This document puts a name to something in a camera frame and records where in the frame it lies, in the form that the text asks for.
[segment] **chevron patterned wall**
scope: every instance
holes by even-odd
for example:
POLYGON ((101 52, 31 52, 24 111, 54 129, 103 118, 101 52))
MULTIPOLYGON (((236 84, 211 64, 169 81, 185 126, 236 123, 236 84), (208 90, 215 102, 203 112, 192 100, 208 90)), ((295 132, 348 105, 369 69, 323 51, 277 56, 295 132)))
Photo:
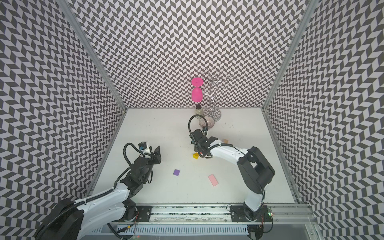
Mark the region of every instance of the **chevron patterned wall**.
POLYGON ((53 0, 1 0, 0 17, 0 239, 31 239, 84 196, 122 111, 53 0))
POLYGON ((307 1, 69 0, 134 108, 192 107, 190 80, 221 66, 235 78, 218 105, 261 107, 307 1))
POLYGON ((326 239, 384 239, 383 9, 320 1, 267 109, 326 239))

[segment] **metal frame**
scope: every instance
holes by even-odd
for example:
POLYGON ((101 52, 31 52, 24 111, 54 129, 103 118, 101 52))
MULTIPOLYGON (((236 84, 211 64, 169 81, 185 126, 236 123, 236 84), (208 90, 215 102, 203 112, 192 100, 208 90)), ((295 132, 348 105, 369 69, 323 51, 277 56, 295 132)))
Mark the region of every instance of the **metal frame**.
POLYGON ((93 47, 91 46, 91 43, 89 42, 88 37, 85 35, 83 28, 81 27, 80 23, 78 22, 77 18, 75 17, 74 13, 72 12, 69 3, 67 0, 56 0, 57 4, 61 8, 61 10, 64 13, 64 16, 68 20, 70 26, 72 27, 73 31, 75 32, 75 36, 79 38, 79 41, 85 48, 86 52, 89 55, 89 58, 92 60, 93 64, 99 71, 101 78, 104 80, 105 84, 107 85, 108 89, 111 91, 112 96, 114 96, 115 100, 117 101, 117 104, 119 107, 121 107, 122 110, 126 110, 127 107, 125 106, 123 100, 120 97, 120 94, 116 90, 115 86, 113 85, 111 79, 109 78, 107 71, 105 70, 103 64, 101 63, 100 59, 96 55, 93 47))
MULTIPOLYGON (((110 77, 108 76, 103 64, 101 63, 100 59, 98 58, 97 54, 95 53, 93 47, 91 46, 89 39, 86 37, 80 23, 78 22, 77 18, 75 17, 74 13, 72 12, 69 3, 67 0, 56 0, 60 8, 62 9, 66 19, 68 20, 70 26, 73 28, 75 34, 79 38, 80 42, 83 44, 85 50, 89 54, 91 60, 95 64, 95 67, 100 72, 103 81, 108 86, 109 90, 111 91, 112 95, 117 101, 117 104, 119 107, 121 107, 124 112, 121 116, 121 119, 117 125, 117 128, 113 134, 113 137, 111 141, 108 144, 107 150, 99 164, 99 167, 95 173, 95 176, 93 177, 93 180, 91 181, 91 184, 89 186, 89 189, 87 190, 86 196, 89 196, 94 189, 94 186, 100 176, 101 170, 104 167, 104 164, 107 160, 107 157, 109 155, 109 152, 111 151, 111 148, 113 146, 113 143, 116 139, 116 136, 119 132, 119 129, 124 121, 124 118, 126 116, 127 107, 125 106, 123 100, 121 99, 118 91, 112 84, 112 81, 110 77)), ((273 144, 275 146, 276 152, 278 154, 279 160, 281 162, 281 165, 284 170, 284 174, 286 176, 287 182, 290 185, 290 189, 293 193, 293 196, 295 197, 297 203, 295 204, 267 204, 271 211, 273 212, 273 218, 274 218, 274 224, 305 224, 306 229, 308 231, 308 235, 311 240, 322 240, 323 237, 321 236, 321 232, 319 230, 318 225, 316 224, 316 219, 311 211, 311 207, 308 204, 301 204, 301 196, 297 189, 297 186, 293 180, 293 176, 289 170, 289 167, 287 165, 287 161, 284 157, 282 148, 279 144, 279 141, 277 140, 277 136, 273 130, 273 127, 271 125, 271 122, 269 120, 268 115, 265 113, 265 109, 268 108, 270 105, 276 90, 278 89, 278 86, 285 74, 285 71, 293 57, 293 54, 302 38, 302 35, 306 29, 307 24, 309 23, 316 6, 318 4, 319 0, 309 0, 307 8, 305 9, 304 15, 302 20, 299 23, 299 27, 296 30, 296 33, 293 37, 293 40, 289 46, 289 49, 287 51, 286 56, 284 57, 283 63, 278 71, 278 74, 276 76, 276 79, 273 82, 273 85, 271 87, 271 90, 269 91, 269 94, 265 100, 265 103, 262 107, 263 109, 263 116, 265 119, 265 122, 268 126, 268 130, 270 132, 270 135, 272 137, 273 144)), ((150 216, 150 220, 148 223, 139 223, 139 226, 150 226, 151 229, 153 229, 153 226, 156 226, 155 228, 160 228, 161 226, 189 226, 193 225, 201 226, 201 225, 208 225, 208 226, 216 226, 216 225, 222 225, 222 226, 228 226, 231 228, 237 227, 244 227, 250 224, 250 222, 240 222, 240 223, 234 223, 231 219, 231 212, 227 210, 228 204, 152 204, 152 212, 150 216)), ((126 222, 114 222, 112 223, 113 226, 117 228, 122 228, 127 225, 126 222)), ((97 235, 110 235, 111 232, 108 228, 102 227, 99 229, 96 229, 93 234, 97 235)))
POLYGON ((314 14, 314 11, 318 3, 319 3, 319 0, 309 0, 307 8, 304 11, 303 18, 299 22, 299 26, 297 27, 297 30, 295 32, 295 35, 293 36, 292 42, 289 45, 288 51, 283 59, 283 62, 281 63, 281 67, 277 72, 277 76, 275 80, 273 81, 271 90, 269 91, 268 96, 265 99, 263 109, 267 109, 269 104, 272 102, 272 99, 276 93, 276 90, 278 89, 280 82, 283 79, 283 76, 285 75, 285 71, 292 60, 293 54, 295 53, 297 46, 299 45, 299 42, 304 34, 305 29, 307 28, 308 23, 310 22, 314 14))
MULTIPOLYGON (((136 223, 134 227, 120 233, 152 236, 191 235, 247 235, 248 225, 261 222, 232 222, 228 204, 152 204, 149 222, 136 223)), ((268 204, 273 213, 273 224, 304 224, 310 240, 322 240, 316 228, 316 219, 308 204, 268 204)), ((111 225, 119 230, 131 223, 115 221, 111 225)), ((89 235, 111 235, 109 228, 100 227, 89 235)))
POLYGON ((94 190, 95 188, 95 185, 97 183, 97 180, 99 179, 100 177, 100 174, 101 174, 101 171, 103 170, 103 167, 104 167, 104 164, 105 162, 107 161, 107 158, 108 158, 108 155, 112 149, 112 146, 113 146, 113 143, 115 142, 116 140, 116 137, 119 133, 119 130, 120 130, 120 127, 122 125, 122 123, 124 122, 124 118, 127 114, 127 110, 123 111, 122 115, 121 115, 121 118, 119 120, 119 123, 118 125, 116 126, 116 129, 115 129, 115 132, 113 133, 113 136, 112 136, 112 139, 111 141, 108 143, 108 147, 104 153, 104 156, 102 157, 100 163, 99 163, 99 167, 97 168, 96 170, 96 173, 91 181, 91 184, 89 185, 88 189, 87 189, 87 193, 85 194, 85 197, 88 197, 92 194, 92 191, 94 190))
POLYGON ((268 130, 269 130, 269 134, 271 135, 273 145, 275 146, 277 156, 279 157, 281 167, 283 168, 285 178, 287 179, 288 185, 290 187, 292 195, 294 196, 295 202, 302 203, 301 194, 299 193, 298 187, 297 187, 297 185, 293 179, 292 173, 289 170, 287 160, 286 160, 284 153, 283 153, 283 149, 282 149, 282 147, 281 147, 281 145, 277 139, 277 136, 273 130, 273 127, 272 127, 271 122, 269 120, 268 114, 264 110, 262 110, 262 112, 263 112, 265 123, 268 127, 268 130))

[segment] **white table surface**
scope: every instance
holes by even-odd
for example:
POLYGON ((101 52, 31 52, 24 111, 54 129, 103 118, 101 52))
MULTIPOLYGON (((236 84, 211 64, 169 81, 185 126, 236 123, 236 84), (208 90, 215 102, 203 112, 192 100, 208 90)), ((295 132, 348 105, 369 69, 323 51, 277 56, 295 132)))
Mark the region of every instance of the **white table surface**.
MULTIPOLYGON (((274 148, 261 109, 221 109, 208 136, 227 139, 240 148, 258 147, 275 169, 266 203, 294 203, 283 169, 274 148)), ((132 198, 138 204, 242 203, 247 195, 238 167, 221 158, 193 158, 194 147, 187 128, 193 109, 130 109, 119 130, 93 194, 113 186, 119 174, 128 167, 122 155, 127 142, 142 142, 161 148, 161 164, 153 167, 153 181, 132 198), (175 169, 179 176, 173 175, 175 169), (208 176, 213 174, 218 185, 213 187, 208 176)), ((200 127, 193 119, 191 130, 200 127)), ((138 157, 131 147, 127 156, 133 163, 138 157)))

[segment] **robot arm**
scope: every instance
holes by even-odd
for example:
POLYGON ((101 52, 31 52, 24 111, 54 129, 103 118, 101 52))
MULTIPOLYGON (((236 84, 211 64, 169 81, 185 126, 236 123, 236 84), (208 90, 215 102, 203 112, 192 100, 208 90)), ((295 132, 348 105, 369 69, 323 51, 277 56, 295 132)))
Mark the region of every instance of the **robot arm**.
POLYGON ((145 142, 139 144, 140 156, 116 180, 114 186, 97 195, 71 201, 63 199, 43 219, 36 240, 79 240, 90 231, 117 219, 134 220, 136 204, 131 200, 149 182, 154 164, 161 163, 160 146, 152 152, 145 142))
POLYGON ((244 213, 249 220, 255 220, 264 200, 264 190, 272 181, 275 170, 257 147, 239 149, 232 144, 223 143, 216 137, 207 138, 206 130, 205 135, 200 129, 191 132, 190 122, 196 116, 200 115, 192 116, 188 124, 195 151, 201 157, 220 157, 238 166, 244 183, 248 187, 248 195, 243 204, 244 213))

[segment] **metal jewelry stand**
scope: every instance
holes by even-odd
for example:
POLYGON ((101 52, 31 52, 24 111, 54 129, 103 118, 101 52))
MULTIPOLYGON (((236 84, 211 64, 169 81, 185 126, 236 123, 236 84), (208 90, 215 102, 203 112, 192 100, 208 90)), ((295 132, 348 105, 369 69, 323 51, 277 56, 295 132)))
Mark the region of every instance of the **metal jewelry stand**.
POLYGON ((229 75, 225 80, 220 78, 220 75, 223 73, 224 67, 220 67, 216 72, 214 72, 212 75, 209 74, 209 70, 204 68, 202 69, 202 75, 204 76, 204 80, 208 81, 208 87, 209 87, 209 99, 210 99, 210 106, 204 109, 204 116, 211 117, 217 122, 221 118, 221 111, 216 107, 216 100, 217 95, 219 92, 227 91, 228 88, 224 87, 225 89, 222 90, 222 87, 219 87, 220 83, 231 81, 233 79, 233 75, 229 75))

